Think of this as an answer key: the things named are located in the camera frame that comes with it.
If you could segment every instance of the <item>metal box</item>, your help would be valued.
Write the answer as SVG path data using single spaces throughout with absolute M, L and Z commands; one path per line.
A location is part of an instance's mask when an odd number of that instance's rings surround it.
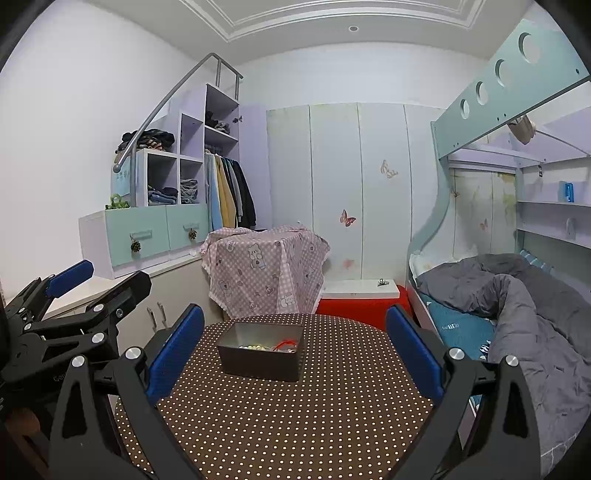
M 294 352 L 241 348 L 261 345 L 273 349 L 286 340 L 297 342 Z M 236 322 L 217 341 L 217 350 L 224 373 L 297 382 L 304 358 L 304 328 L 300 325 Z

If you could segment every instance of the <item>mint green drawer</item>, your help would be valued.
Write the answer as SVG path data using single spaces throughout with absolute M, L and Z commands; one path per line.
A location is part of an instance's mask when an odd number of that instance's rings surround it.
M 114 267 L 170 250 L 166 207 L 138 207 L 105 212 L 109 252 Z M 131 251 L 133 241 L 141 244 Z
M 209 233 L 209 217 L 205 203 L 167 205 L 166 218 L 171 250 L 197 245 L 203 242 Z M 191 229 L 197 233 L 195 240 L 189 238 Z

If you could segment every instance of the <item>blue gripper pad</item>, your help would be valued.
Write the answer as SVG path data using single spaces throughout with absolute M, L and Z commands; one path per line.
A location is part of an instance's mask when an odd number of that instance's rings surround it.
M 151 405 L 170 395 L 204 328 L 203 310 L 195 304 L 189 305 L 171 328 L 172 334 L 148 370 L 146 396 Z
M 49 299 L 58 299 L 64 293 L 68 293 L 71 289 L 90 279 L 94 272 L 95 268 L 92 263 L 83 260 L 53 277 L 45 289 L 45 295 Z
M 396 307 L 386 312 L 386 332 L 421 395 L 438 405 L 445 393 L 441 386 L 441 366 Z

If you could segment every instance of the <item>red stool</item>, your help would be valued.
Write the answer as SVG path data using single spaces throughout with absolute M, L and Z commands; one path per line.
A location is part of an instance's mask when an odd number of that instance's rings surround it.
M 386 311 L 393 305 L 401 305 L 410 316 L 413 310 L 404 287 L 398 285 L 398 299 L 321 299 L 316 313 L 331 315 L 367 323 L 386 331 Z

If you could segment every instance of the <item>crown molding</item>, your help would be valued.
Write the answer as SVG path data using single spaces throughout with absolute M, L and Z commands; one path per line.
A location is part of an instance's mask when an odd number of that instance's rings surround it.
M 211 8 L 215 11 L 215 14 L 219 19 L 209 13 L 205 8 L 198 4 L 195 0 L 178 0 L 185 5 L 192 13 L 201 18 L 218 36 L 227 43 L 231 43 L 239 38 L 244 38 L 247 35 L 255 34 L 261 31 L 269 30 L 271 28 L 281 27 L 283 25 L 295 24 L 298 22 L 308 20 L 318 20 L 322 18 L 336 18 L 336 17 L 349 17 L 349 16 L 369 16 L 369 17 L 398 17 L 398 18 L 414 18 L 419 20 L 432 21 L 441 24 L 452 25 L 464 30 L 470 30 L 474 25 L 478 14 L 482 10 L 482 7 L 486 0 L 475 0 L 472 4 L 471 9 L 467 15 L 462 18 L 462 13 L 465 10 L 465 6 L 468 0 L 461 0 L 460 4 L 456 9 L 450 7 L 444 7 L 442 5 L 434 5 L 426 2 L 420 2 L 417 0 L 371 0 L 371 7 L 340 7 L 340 8 L 326 8 L 322 10 L 304 11 L 291 15 L 282 15 L 276 18 L 270 18 L 263 20 L 264 18 L 272 17 L 273 15 L 282 14 L 284 12 L 290 12 L 310 6 L 331 6 L 337 5 L 350 5 L 359 4 L 359 0 L 313 0 L 297 5 L 290 5 L 289 7 L 275 8 L 262 12 L 256 15 L 232 21 L 226 12 L 223 11 L 216 3 L 215 0 L 205 0 Z M 430 8 L 432 11 L 425 11 L 420 9 L 409 9 L 399 7 L 375 7 L 375 4 L 385 5 L 422 5 Z M 225 25 L 220 24 L 218 20 L 221 20 Z M 244 25 L 249 22 L 254 22 L 251 25 L 247 25 L 243 28 L 236 28 L 239 25 Z

